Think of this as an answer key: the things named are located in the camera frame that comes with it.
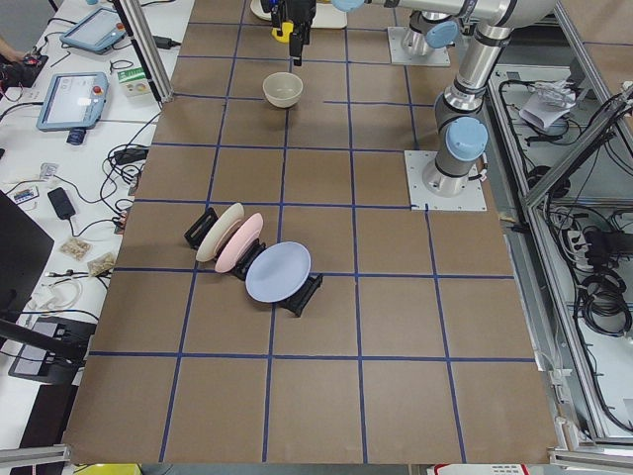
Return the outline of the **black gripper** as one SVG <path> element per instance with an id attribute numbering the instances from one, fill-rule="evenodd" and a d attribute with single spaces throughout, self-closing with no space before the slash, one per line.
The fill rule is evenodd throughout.
<path id="1" fill-rule="evenodd" d="M 289 38 L 289 52 L 295 66 L 303 64 L 304 47 L 310 43 L 310 26 L 316 16 L 316 0 L 288 0 L 287 13 L 295 26 Z M 281 29 L 283 10 L 279 4 L 271 7 L 271 24 Z"/>

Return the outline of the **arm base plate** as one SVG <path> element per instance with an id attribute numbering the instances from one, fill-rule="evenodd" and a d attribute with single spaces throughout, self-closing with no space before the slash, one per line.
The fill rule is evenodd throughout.
<path id="1" fill-rule="evenodd" d="M 432 46 L 430 35 L 415 32 L 408 27 L 388 27 L 387 37 L 391 64 L 426 67 L 449 67 L 448 47 L 452 43 Z"/>
<path id="2" fill-rule="evenodd" d="M 435 156 L 434 150 L 405 151 L 409 207 L 413 211 L 486 212 L 481 180 L 443 175 Z"/>

